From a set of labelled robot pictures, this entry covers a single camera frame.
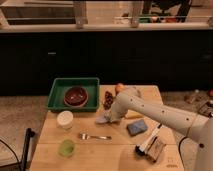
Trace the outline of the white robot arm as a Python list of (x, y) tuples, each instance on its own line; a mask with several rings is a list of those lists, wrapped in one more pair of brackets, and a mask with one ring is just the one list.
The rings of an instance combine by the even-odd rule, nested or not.
[(129, 110), (143, 114), (179, 132), (198, 144), (194, 171), (213, 171), (213, 117), (151, 103), (136, 87), (119, 92), (109, 112), (110, 121), (123, 118)]

